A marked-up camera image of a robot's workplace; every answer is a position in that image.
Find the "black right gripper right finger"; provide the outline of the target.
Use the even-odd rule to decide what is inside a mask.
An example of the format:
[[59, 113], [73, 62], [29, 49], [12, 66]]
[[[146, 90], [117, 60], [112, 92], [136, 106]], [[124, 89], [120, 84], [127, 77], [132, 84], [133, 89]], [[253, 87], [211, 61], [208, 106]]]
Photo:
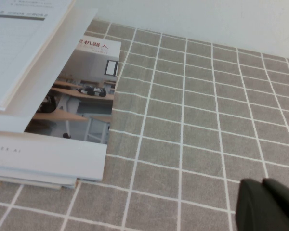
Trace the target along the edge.
[[274, 201], [289, 219], [289, 187], [271, 178], [265, 178], [262, 185], [269, 191]]

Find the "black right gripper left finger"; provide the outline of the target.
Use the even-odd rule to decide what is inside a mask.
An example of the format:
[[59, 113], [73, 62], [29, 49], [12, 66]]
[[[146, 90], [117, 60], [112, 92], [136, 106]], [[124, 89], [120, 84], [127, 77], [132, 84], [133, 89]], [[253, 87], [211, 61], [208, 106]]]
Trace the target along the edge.
[[236, 226], [239, 231], [265, 230], [265, 209], [267, 191], [258, 181], [243, 179], [240, 182], [237, 205]]

